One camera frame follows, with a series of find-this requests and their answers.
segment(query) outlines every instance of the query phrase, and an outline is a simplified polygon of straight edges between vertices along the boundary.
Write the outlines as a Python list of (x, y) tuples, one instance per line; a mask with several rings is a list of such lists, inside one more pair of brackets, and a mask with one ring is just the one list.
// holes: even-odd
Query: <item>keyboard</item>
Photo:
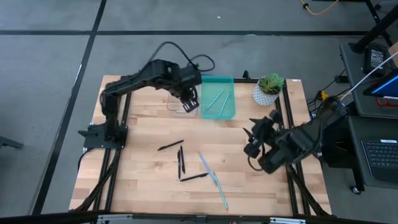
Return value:
[(362, 145), (372, 177), (398, 183), (398, 140), (363, 140)]

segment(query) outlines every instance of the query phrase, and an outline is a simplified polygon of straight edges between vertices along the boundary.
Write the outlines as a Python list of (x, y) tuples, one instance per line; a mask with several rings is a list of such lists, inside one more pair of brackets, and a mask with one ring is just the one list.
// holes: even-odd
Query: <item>white wire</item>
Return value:
[(373, 69), (371, 72), (369, 72), (365, 77), (363, 77), (363, 79), (361, 79), (361, 81), (359, 81), (354, 87), (352, 87), (346, 94), (344, 94), (343, 97), (341, 97), (340, 100), (344, 99), (344, 97), (346, 97), (347, 95), (349, 95), (353, 90), (355, 90), (356, 87), (359, 86), (359, 84), (361, 84), (361, 82), (363, 82), (363, 80), (365, 80), (367, 77), (369, 77), (370, 75), (372, 75), (373, 72), (375, 72), (377, 69), (379, 69), (381, 66), (383, 66), (385, 63), (387, 63), (388, 61), (390, 61), (395, 55), (397, 55), (398, 52), (396, 52), (395, 54), (391, 55), (389, 58), (387, 58), (385, 61), (383, 61), (383, 63), (381, 63), (379, 66), (377, 66), (377, 68)]

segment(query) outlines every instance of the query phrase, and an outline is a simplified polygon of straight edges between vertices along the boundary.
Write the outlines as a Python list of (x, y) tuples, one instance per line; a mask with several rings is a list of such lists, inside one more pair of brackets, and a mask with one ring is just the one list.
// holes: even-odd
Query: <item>green plant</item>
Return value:
[(272, 73), (269, 76), (263, 77), (259, 81), (260, 89), (263, 93), (268, 95), (278, 94), (284, 86), (284, 78), (280, 77), (276, 73)]

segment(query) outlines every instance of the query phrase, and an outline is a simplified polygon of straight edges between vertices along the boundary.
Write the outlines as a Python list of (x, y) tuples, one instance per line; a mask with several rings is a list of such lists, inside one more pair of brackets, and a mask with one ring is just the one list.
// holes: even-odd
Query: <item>plastic tray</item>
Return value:
[(236, 113), (234, 78), (203, 75), (201, 79), (201, 117), (206, 119), (232, 119)]

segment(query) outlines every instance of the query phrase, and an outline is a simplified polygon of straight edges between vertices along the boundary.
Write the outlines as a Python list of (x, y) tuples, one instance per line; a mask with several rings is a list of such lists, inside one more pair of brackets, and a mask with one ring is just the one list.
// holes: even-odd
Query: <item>potted plant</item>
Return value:
[(254, 88), (254, 101), (261, 106), (273, 104), (284, 86), (284, 81), (284, 78), (276, 73), (260, 78)]

